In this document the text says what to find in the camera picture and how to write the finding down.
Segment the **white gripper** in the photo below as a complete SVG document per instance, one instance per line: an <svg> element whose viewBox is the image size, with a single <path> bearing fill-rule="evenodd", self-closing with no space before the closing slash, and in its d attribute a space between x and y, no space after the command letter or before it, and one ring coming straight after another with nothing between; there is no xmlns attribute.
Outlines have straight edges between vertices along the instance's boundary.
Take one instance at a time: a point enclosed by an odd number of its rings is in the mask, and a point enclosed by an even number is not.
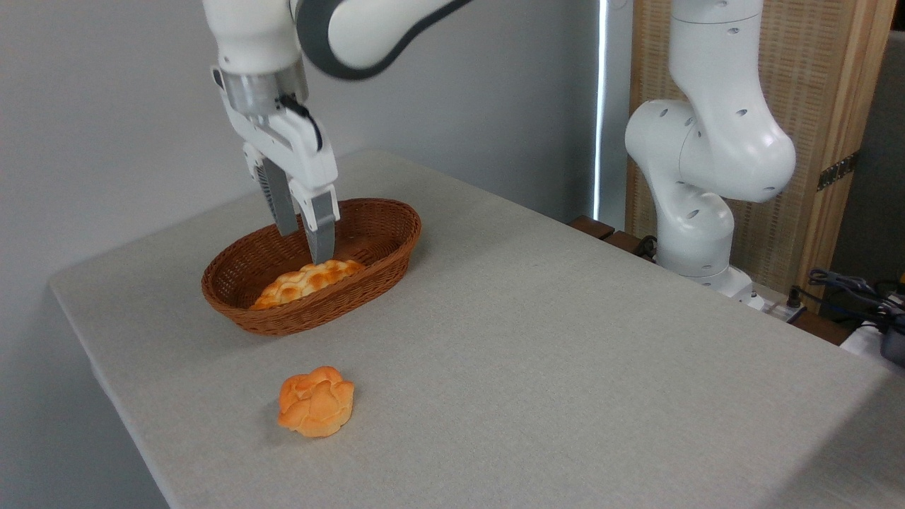
<svg viewBox="0 0 905 509"><path fill-rule="evenodd" d="M247 168L262 190L280 235L298 231L293 197L303 213L313 263L332 259L340 212L334 186L336 158L326 134L298 103L296 94L282 94L276 112L263 118L237 112L227 93L223 94L223 105L230 125L245 142Z"/></svg>

